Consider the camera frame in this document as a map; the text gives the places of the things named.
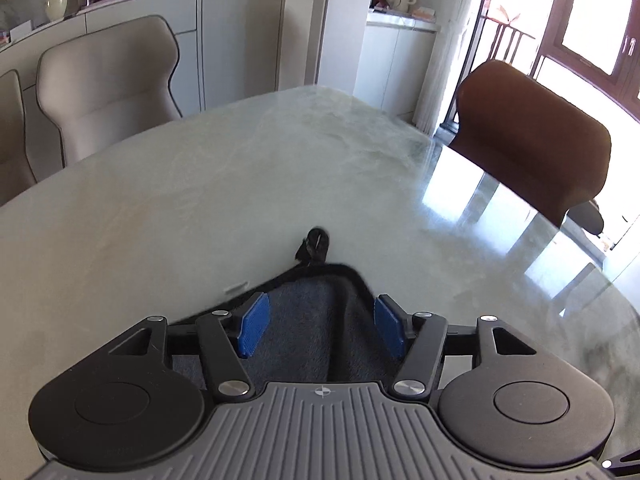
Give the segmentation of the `beige chair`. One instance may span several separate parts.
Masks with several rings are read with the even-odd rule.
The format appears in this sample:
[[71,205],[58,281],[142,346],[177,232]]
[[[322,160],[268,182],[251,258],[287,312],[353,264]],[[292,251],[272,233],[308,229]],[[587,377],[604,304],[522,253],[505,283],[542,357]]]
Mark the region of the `beige chair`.
[[26,153],[25,110],[16,70],[0,80],[0,202],[14,197],[37,183]]
[[181,118],[170,90],[179,58],[177,39],[159,15],[90,32],[44,52],[37,103],[58,128],[63,165]]

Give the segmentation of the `beige chair right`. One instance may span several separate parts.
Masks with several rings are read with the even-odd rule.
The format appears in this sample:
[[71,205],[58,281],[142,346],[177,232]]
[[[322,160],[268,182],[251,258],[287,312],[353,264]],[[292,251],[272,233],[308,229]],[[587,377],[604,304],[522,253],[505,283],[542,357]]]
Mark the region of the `beige chair right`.
[[58,128],[63,165],[181,118],[170,90],[179,58],[177,39],[159,15],[90,32],[44,52],[37,103]]

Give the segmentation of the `brown leather chair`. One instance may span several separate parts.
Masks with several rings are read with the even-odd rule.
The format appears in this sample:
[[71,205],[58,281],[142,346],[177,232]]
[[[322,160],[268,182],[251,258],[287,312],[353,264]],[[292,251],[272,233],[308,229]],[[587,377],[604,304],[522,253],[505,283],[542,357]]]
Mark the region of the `brown leather chair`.
[[608,129],[505,62],[488,61],[460,84],[459,129],[449,147],[510,188],[555,226],[566,217],[592,235],[594,198],[608,176]]

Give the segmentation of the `white sideboard cabinet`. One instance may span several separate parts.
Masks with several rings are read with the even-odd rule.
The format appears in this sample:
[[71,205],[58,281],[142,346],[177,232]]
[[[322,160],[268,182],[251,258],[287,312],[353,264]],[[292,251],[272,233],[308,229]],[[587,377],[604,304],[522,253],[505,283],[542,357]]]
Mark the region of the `white sideboard cabinet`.
[[198,0],[130,0],[8,47],[26,156],[42,180],[109,145],[201,113]]

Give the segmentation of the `blue and grey microfibre towel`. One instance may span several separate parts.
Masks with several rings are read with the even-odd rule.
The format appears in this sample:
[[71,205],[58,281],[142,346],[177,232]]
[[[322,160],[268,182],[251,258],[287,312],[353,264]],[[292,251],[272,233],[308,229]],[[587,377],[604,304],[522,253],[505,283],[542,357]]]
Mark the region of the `blue and grey microfibre towel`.
[[296,266],[218,307],[234,311],[256,292],[270,303],[270,321],[252,356],[240,363],[257,393],[270,382],[356,384],[387,388],[401,366],[374,326],[374,297],[350,266],[328,263],[328,232],[311,229]]

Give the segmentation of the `beige chair left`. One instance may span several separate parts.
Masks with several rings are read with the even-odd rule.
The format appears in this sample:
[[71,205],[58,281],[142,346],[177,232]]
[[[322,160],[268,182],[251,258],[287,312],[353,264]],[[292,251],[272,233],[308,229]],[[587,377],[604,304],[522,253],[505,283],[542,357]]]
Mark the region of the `beige chair left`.
[[16,70],[0,80],[0,202],[14,197],[37,183],[26,153],[25,110]]

